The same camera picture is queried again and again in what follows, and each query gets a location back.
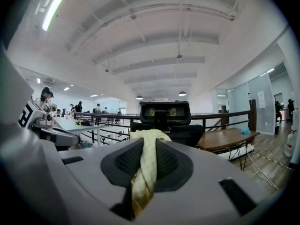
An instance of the black slot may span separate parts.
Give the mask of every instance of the black slot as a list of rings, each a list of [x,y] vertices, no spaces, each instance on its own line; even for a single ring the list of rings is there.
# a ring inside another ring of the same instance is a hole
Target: black slot
[[[77,156],[77,157],[70,157],[70,158],[62,159],[62,162],[64,163],[64,165],[67,165],[67,164],[71,164],[71,163],[80,162],[82,160],[84,160],[82,157]]]
[[[244,191],[232,179],[225,179],[219,182],[222,189],[234,204],[235,208],[243,216],[256,207],[256,204],[244,193]]]

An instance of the yellow tape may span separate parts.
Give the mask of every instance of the yellow tape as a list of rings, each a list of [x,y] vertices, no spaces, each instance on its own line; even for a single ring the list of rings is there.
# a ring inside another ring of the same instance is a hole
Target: yellow tape
[[[290,167],[287,167],[287,166],[285,166],[285,165],[283,165],[282,163],[279,163],[279,162],[277,162],[277,161],[274,161],[274,160],[272,160],[272,159],[269,159],[269,158],[267,158],[267,157],[264,157],[264,156],[262,156],[262,155],[259,155],[258,153],[255,153],[255,152],[253,152],[255,155],[257,155],[257,156],[259,156],[259,157],[262,157],[262,158],[264,158],[264,159],[266,159],[266,160],[269,160],[269,161],[271,161],[271,162],[273,162],[273,163],[276,163],[276,164],[279,164],[279,165],[281,165],[281,166],[283,166],[283,167],[286,167],[286,168],[289,168],[289,169],[291,169]]]

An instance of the poster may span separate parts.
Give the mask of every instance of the poster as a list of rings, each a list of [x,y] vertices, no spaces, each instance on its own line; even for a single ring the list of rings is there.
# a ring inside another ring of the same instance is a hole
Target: poster
[[[259,108],[265,108],[266,107],[266,101],[264,99],[264,93],[263,91],[258,92],[258,104],[259,104]]]

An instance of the black hair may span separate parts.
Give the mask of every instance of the black hair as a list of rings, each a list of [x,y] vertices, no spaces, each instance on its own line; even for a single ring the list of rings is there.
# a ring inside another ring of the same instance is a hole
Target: black hair
[[[50,89],[48,87],[45,87],[43,90],[42,90],[42,93],[41,93],[41,101],[44,102],[46,100],[46,98],[43,96],[44,93],[47,93],[47,94],[51,94],[50,92]]]

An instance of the yellow cloth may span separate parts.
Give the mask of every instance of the yellow cloth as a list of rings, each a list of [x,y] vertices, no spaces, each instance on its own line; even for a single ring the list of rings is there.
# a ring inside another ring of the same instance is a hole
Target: yellow cloth
[[[160,130],[130,132],[130,138],[143,138],[141,166],[131,180],[132,207],[135,217],[146,207],[153,197],[153,188],[157,177],[156,139],[171,141]]]

